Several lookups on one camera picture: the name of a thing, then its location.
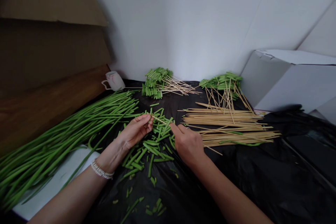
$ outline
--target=white wall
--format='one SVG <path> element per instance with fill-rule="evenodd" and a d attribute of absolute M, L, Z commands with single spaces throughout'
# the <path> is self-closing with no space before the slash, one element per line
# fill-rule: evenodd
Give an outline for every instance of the white wall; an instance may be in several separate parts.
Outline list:
<path fill-rule="evenodd" d="M 336 1 L 328 8 L 298 50 L 336 57 Z"/>
<path fill-rule="evenodd" d="M 254 49 L 296 49 L 333 0 L 98 0 L 110 21 L 111 69 L 145 80 L 240 74 Z"/>

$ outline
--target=white mug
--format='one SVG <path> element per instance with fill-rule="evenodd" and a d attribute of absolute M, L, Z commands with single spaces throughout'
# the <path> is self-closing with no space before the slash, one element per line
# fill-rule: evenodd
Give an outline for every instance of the white mug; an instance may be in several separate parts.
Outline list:
<path fill-rule="evenodd" d="M 106 80 L 103 80 L 101 83 L 104 85 L 106 90 L 117 91 L 118 89 L 123 90 L 125 88 L 125 83 L 122 78 L 116 71 L 111 71 L 105 74 Z M 104 82 L 108 82 L 110 89 L 105 86 Z"/>

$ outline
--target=wooden board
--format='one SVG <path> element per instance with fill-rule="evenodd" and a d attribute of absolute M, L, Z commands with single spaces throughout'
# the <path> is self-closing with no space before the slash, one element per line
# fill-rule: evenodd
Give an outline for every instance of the wooden board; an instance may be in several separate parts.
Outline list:
<path fill-rule="evenodd" d="M 103 65 L 0 100 L 0 157 L 28 143 L 101 94 Z"/>

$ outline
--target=pile of green beans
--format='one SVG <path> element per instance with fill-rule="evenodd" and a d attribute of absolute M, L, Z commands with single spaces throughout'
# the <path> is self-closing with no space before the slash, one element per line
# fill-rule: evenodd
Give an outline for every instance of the pile of green beans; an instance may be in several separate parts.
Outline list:
<path fill-rule="evenodd" d="M 217 90 L 227 90 L 230 89 L 233 91 L 232 93 L 232 99 L 237 100 L 239 98 L 238 94 L 235 92 L 238 92 L 238 88 L 240 87 L 240 81 L 243 78 L 235 75 L 231 72 L 226 72 L 226 74 L 223 75 L 218 75 L 213 77 L 210 80 L 203 79 L 200 83 L 199 86 L 201 88 L 214 88 Z"/>
<path fill-rule="evenodd" d="M 121 181 L 129 178 L 130 180 L 136 175 L 137 172 L 144 170 L 145 166 L 148 166 L 148 179 L 151 181 L 154 187 L 157 185 L 157 178 L 152 176 L 153 164 L 156 162 L 168 162 L 173 161 L 174 158 L 169 154 L 173 154 L 171 149 L 175 149 L 175 137 L 171 135 L 171 129 L 169 124 L 174 122 L 174 119 L 171 117 L 167 119 L 163 115 L 163 108 L 158 109 L 154 113 L 152 112 L 153 108 L 150 109 L 150 114 L 159 120 L 154 119 L 153 130 L 151 133 L 147 134 L 138 144 L 130 149 L 127 156 L 122 162 L 122 166 L 127 169 L 126 174 L 122 177 Z M 171 145 L 171 149 L 166 143 L 163 143 L 164 139 L 168 139 Z M 127 189 L 126 198 L 129 197 L 130 189 Z M 139 203 L 141 200 L 136 200 L 136 202 L 126 210 L 126 215 L 122 219 L 121 224 L 127 219 L 127 217 L 132 212 L 132 209 Z M 149 206 L 146 206 L 145 213 L 148 215 L 157 216 L 162 215 L 166 211 L 166 207 L 163 206 L 161 199 L 159 198 L 156 202 L 156 205 L 152 210 L 148 209 Z"/>
<path fill-rule="evenodd" d="M 154 99 L 161 99 L 162 92 L 165 83 L 163 79 L 165 77 L 171 78 L 173 71 L 169 71 L 168 68 L 156 68 L 151 69 L 145 76 L 147 77 L 145 84 L 142 84 L 142 95 L 150 96 Z"/>
<path fill-rule="evenodd" d="M 81 144 L 91 142 L 105 126 L 110 125 L 109 132 L 122 118 L 138 116 L 134 114 L 138 104 L 138 100 L 132 98 L 134 92 L 136 91 L 117 91 L 71 115 L 35 140 L 2 157 L 1 208 L 4 211 L 11 210 L 21 201 L 23 195 L 31 190 L 30 197 L 25 201 L 27 202 L 52 178 L 69 153 L 80 148 Z M 108 132 L 90 153 L 97 149 Z"/>
<path fill-rule="evenodd" d="M 163 115 L 163 108 L 158 109 L 156 112 L 152 113 L 152 109 L 150 111 L 150 114 L 152 114 L 154 117 L 160 119 L 164 123 L 160 122 L 159 120 L 154 120 L 153 122 L 153 130 L 150 134 L 147 134 L 141 142 L 136 144 L 127 156 L 124 158 L 122 166 L 127 168 L 129 171 L 122 177 L 121 180 L 129 177 L 129 179 L 132 179 L 134 175 L 142 171 L 145 168 L 143 161 L 146 161 L 149 163 L 149 170 L 148 170 L 148 178 L 152 178 L 152 167 L 153 163 L 155 162 L 167 162 L 167 161 L 173 161 L 174 158 L 169 156 L 169 154 L 172 154 L 173 152 L 170 150 L 170 148 L 165 144 L 162 144 L 163 139 L 169 139 L 169 142 L 173 149 L 175 149 L 175 138 L 174 135 L 171 135 L 171 129 L 169 127 L 169 124 L 171 122 L 175 122 L 173 118 L 170 119 L 165 118 Z"/>

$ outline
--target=pearl bracelet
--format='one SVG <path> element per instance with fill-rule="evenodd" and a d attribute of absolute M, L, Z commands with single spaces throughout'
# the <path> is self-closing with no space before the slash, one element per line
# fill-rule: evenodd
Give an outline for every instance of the pearl bracelet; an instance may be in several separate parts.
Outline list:
<path fill-rule="evenodd" d="M 94 170 L 95 173 L 97 173 L 99 176 L 105 178 L 105 179 L 111 179 L 112 180 L 112 176 L 114 174 L 113 173 L 107 173 L 107 172 L 104 172 L 96 163 L 96 159 L 94 159 L 91 163 L 91 167 L 92 169 Z"/>

